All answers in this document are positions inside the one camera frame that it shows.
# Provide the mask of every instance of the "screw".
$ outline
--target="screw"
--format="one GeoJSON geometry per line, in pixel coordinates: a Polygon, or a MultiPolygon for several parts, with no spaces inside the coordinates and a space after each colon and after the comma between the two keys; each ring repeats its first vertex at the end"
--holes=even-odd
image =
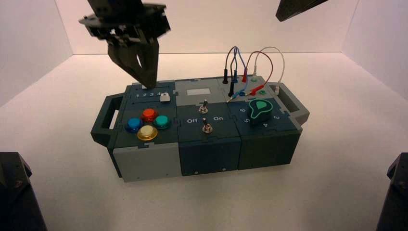
{"type": "Polygon", "coordinates": [[[403,189],[408,189],[408,184],[403,181],[398,182],[398,185],[403,189]]]}
{"type": "Polygon", "coordinates": [[[18,181],[15,182],[14,187],[15,188],[20,188],[22,185],[23,185],[23,182],[21,180],[18,180],[18,181]]]}

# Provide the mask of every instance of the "black plug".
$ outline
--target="black plug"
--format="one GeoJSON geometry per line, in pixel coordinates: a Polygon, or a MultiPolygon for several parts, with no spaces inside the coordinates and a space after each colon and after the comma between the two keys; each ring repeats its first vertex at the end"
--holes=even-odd
{"type": "Polygon", "coordinates": [[[227,84],[228,83],[228,70],[224,69],[224,80],[222,81],[223,84],[227,84]]]}
{"type": "Polygon", "coordinates": [[[231,85],[229,86],[229,93],[228,96],[232,96],[234,94],[234,81],[231,81],[231,85]]]}

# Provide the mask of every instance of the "yellow button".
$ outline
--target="yellow button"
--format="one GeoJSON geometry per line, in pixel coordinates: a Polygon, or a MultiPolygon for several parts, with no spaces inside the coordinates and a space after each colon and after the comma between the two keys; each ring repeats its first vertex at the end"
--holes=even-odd
{"type": "Polygon", "coordinates": [[[138,131],[138,138],[142,141],[153,140],[157,136],[157,129],[151,125],[145,125],[138,131]]]}

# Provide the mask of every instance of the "gray panel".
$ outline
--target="gray panel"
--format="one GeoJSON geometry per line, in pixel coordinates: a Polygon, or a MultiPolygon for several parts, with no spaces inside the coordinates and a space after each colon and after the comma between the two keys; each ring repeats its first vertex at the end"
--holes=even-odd
{"type": "Polygon", "coordinates": [[[175,92],[178,93],[178,95],[176,96],[177,106],[185,106],[185,105],[199,106],[200,103],[204,101],[204,99],[206,99],[208,103],[225,102],[223,91],[220,90],[218,80],[215,78],[188,79],[188,80],[176,81],[175,92]],[[210,89],[210,92],[211,92],[210,94],[187,95],[187,90],[207,89],[207,88],[210,89]]]}
{"type": "MultiPolygon", "coordinates": [[[[224,100],[227,101],[230,99],[230,97],[228,96],[228,92],[230,90],[230,82],[231,79],[228,79],[228,84],[223,84],[222,80],[224,78],[220,77],[218,78],[218,83],[220,85],[220,89],[224,92],[223,96],[224,96],[224,100]]],[[[246,83],[242,82],[242,76],[237,76],[238,79],[238,83],[234,83],[234,92],[237,92],[241,89],[243,89],[245,87],[246,83]]],[[[251,89],[254,89],[256,87],[258,87],[259,85],[265,83],[265,80],[261,77],[261,76],[248,76],[247,77],[248,80],[248,86],[245,90],[246,93],[249,93],[249,91],[251,89]],[[251,79],[252,77],[256,78],[256,82],[252,82],[251,79]]],[[[259,98],[259,99],[270,99],[272,98],[272,94],[269,92],[269,90],[267,89],[267,85],[264,86],[264,88],[262,88],[261,90],[264,90],[266,92],[266,94],[260,94],[259,91],[256,93],[256,95],[248,95],[248,96],[238,96],[236,99],[234,99],[233,101],[249,101],[251,99],[254,98],[259,98]]]]}
{"type": "Polygon", "coordinates": [[[114,158],[125,182],[181,176],[178,143],[145,145],[148,147],[114,149],[114,158]]]}

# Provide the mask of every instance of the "white wall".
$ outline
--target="white wall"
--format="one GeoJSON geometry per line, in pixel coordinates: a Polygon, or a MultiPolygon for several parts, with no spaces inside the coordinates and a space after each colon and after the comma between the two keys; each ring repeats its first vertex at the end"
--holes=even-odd
{"type": "Polygon", "coordinates": [[[343,53],[408,100],[407,41],[407,0],[360,0],[343,53]]]}
{"type": "MultiPolygon", "coordinates": [[[[87,0],[56,0],[74,54],[107,53],[78,20],[93,13],[87,0]]],[[[279,0],[146,0],[167,5],[172,31],[162,36],[160,53],[245,52],[267,45],[286,52],[340,52],[357,0],[330,0],[280,23],[279,0]]]]}
{"type": "Polygon", "coordinates": [[[72,55],[53,0],[0,1],[0,106],[72,55]]]}

